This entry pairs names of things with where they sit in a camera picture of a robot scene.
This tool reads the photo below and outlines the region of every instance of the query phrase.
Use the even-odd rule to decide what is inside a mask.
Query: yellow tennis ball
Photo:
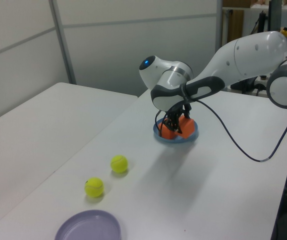
[[[128,168],[127,158],[123,155],[116,155],[111,159],[110,166],[114,172],[123,173]]]
[[[99,197],[104,192],[104,183],[98,177],[89,178],[84,184],[84,191],[89,197]]]

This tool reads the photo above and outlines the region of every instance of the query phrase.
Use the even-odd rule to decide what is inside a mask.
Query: white wall
[[[148,56],[199,74],[215,53],[217,0],[57,0],[78,85],[140,96]]]
[[[48,0],[0,0],[0,116],[68,82]]]

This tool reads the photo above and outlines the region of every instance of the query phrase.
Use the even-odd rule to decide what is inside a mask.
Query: orange block
[[[191,118],[186,118],[184,115],[182,115],[179,117],[179,127],[182,133],[174,132],[174,134],[186,139],[195,131],[194,120]]]
[[[161,137],[164,138],[164,139],[170,139],[170,140],[174,139],[175,132],[169,130],[165,125],[163,125],[162,129],[161,129]]]

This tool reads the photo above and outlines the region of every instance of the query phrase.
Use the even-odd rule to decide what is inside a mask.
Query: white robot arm
[[[238,81],[272,71],[267,95],[275,105],[287,109],[287,39],[276,31],[229,42],[194,79],[187,64],[164,61],[156,56],[146,58],[139,67],[142,80],[151,90],[154,106],[165,112],[213,95]]]

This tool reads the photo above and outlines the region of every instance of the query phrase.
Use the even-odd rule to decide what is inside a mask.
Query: blue bowl
[[[157,125],[159,125],[161,122],[162,122],[163,119],[159,119],[157,121]],[[172,143],[172,144],[180,144],[180,143],[186,143],[186,142],[193,142],[195,141],[198,136],[199,136],[199,132],[198,132],[198,125],[195,121],[193,121],[194,123],[194,132],[187,138],[183,138],[181,136],[178,136],[176,135],[173,139],[166,139],[166,138],[163,138],[161,136],[159,136],[159,131],[156,127],[156,125],[154,124],[153,125],[153,133],[154,133],[154,136],[162,141],[162,142],[166,142],[166,143]]]

